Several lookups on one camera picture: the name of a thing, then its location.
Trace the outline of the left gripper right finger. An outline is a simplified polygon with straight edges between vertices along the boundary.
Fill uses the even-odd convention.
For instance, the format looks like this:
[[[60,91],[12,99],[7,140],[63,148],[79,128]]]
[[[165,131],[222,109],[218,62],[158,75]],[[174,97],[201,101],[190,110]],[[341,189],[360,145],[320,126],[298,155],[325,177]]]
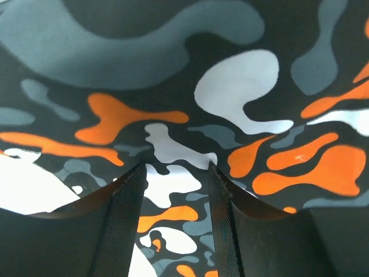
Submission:
[[[367,276],[368,208],[277,209],[209,163],[219,276]]]

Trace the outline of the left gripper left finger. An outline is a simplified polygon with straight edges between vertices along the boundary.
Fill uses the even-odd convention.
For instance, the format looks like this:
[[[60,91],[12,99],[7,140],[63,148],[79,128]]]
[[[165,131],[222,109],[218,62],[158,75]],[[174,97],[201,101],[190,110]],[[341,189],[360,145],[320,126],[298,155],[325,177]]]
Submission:
[[[50,213],[1,209],[2,276],[128,276],[146,167]]]

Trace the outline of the camouflage orange black shorts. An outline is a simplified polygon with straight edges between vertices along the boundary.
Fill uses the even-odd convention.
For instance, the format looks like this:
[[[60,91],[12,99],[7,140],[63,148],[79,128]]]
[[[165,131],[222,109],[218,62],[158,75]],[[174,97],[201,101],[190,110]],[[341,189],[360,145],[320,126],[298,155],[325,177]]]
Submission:
[[[219,276],[209,163],[290,214],[368,208],[367,1],[1,2],[1,209],[143,164],[128,276]]]

